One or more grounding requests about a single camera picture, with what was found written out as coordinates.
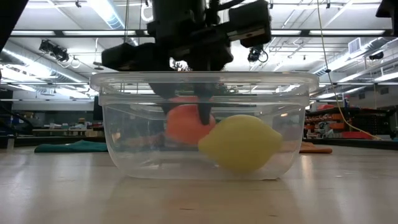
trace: toy fruit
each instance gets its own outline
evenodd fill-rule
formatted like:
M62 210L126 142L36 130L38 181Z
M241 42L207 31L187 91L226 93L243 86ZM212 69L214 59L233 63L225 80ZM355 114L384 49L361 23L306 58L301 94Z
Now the toy fruit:
M216 125L210 115L208 125L203 125L199 118L198 105L180 105L167 113L166 135L174 141L198 144Z
M221 167L236 173L261 168L282 145L282 136L261 119L230 116L201 139L198 148Z

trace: workbench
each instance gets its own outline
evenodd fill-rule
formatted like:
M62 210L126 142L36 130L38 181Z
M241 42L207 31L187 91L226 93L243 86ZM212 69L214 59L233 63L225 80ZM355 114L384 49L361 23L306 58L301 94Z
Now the workbench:
M397 223L398 152L332 147L244 182L135 179L108 153L0 150L0 223Z

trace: container rim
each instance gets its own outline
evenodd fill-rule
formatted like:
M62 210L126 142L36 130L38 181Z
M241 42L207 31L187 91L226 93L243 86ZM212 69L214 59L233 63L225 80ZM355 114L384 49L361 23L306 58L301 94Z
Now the container rim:
M90 77L90 87L100 91L112 83L264 83L308 85L318 88L318 77L301 72L108 72Z

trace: orange object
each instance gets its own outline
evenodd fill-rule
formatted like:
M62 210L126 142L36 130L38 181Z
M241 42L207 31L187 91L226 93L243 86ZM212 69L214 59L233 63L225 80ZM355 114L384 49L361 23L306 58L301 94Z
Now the orange object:
M320 106L318 106L317 110L332 109L332 108L334 108L334 107L335 107L335 106L333 106L333 105L320 105Z
M331 119L332 120L342 120L343 119L343 117L341 116L341 114L332 114L331 115Z
M344 129L344 123L330 123L329 127L331 129Z
M315 147L314 144L310 142L302 142L300 153L324 153L330 154L333 150L330 147Z
M181 105L167 114L166 135L179 142L198 144L216 126L216 120L210 115L208 125L199 118L198 105Z
M315 125L306 125L305 126L305 129L307 129L307 130L312 130L312 129L315 129Z

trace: plastic lemon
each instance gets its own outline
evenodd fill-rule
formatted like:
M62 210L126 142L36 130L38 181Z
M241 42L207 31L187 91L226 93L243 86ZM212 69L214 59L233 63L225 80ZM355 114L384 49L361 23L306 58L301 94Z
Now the plastic lemon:
M261 119L235 115L218 123L198 148L221 167L236 173L261 168L282 145L282 136Z

